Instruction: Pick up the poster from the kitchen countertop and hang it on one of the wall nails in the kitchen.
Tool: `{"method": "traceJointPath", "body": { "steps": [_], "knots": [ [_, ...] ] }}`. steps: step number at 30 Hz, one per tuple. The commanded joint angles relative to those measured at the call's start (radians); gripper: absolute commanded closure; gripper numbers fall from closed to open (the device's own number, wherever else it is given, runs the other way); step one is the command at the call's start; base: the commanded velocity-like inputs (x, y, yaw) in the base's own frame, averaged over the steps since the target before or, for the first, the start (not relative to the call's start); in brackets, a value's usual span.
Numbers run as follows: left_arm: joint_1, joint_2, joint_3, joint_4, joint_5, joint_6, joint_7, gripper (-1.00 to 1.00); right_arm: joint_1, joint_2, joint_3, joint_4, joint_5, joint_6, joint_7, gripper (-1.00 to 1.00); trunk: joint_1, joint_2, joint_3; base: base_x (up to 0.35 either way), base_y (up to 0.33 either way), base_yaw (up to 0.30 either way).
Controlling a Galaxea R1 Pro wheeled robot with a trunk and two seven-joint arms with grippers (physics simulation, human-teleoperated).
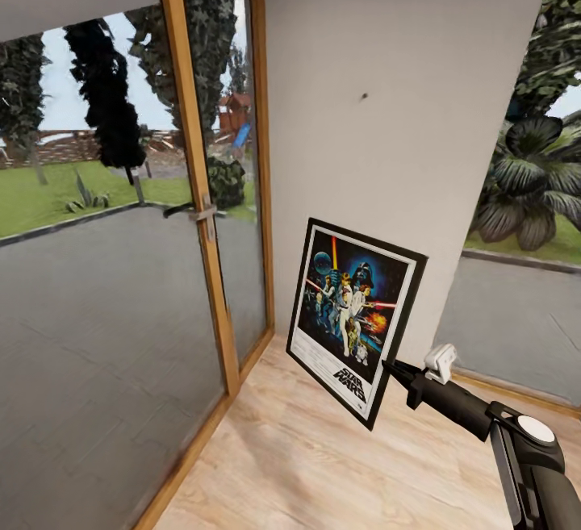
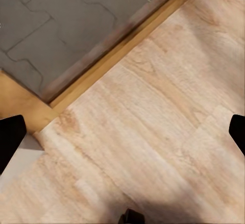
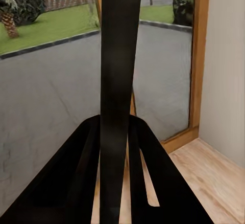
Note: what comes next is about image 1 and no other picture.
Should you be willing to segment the poster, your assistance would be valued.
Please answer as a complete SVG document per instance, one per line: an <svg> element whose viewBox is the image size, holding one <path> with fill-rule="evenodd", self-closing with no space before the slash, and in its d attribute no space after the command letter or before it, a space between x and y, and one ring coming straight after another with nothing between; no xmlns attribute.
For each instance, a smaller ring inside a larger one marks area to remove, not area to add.
<svg viewBox="0 0 581 530"><path fill-rule="evenodd" d="M373 431L428 256L309 218L286 353Z"/></svg>

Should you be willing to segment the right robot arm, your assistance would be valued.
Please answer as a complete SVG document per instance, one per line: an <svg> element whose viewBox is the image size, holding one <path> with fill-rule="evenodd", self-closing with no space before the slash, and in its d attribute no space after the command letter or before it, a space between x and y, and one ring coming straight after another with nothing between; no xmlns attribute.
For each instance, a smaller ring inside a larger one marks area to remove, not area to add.
<svg viewBox="0 0 581 530"><path fill-rule="evenodd" d="M424 358L423 370L397 359L382 367L408 390L411 409L425 402L482 442L491 437L514 530L581 530L581 502L565 475L556 435L540 420L452 382L456 357L451 343L440 343Z"/></svg>

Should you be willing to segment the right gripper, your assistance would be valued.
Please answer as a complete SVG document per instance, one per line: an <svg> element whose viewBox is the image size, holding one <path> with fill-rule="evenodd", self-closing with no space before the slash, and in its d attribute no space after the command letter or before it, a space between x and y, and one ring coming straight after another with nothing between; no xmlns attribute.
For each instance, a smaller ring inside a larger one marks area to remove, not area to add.
<svg viewBox="0 0 581 530"><path fill-rule="evenodd" d="M419 367L396 359L394 365L382 361L382 367L408 390L407 405L411 409L416 410L422 402L425 402L463 427L458 423L458 418L466 396L472 394L468 390L451 380L446 384L441 384L436 379L426 378L427 366L421 370Z"/></svg>

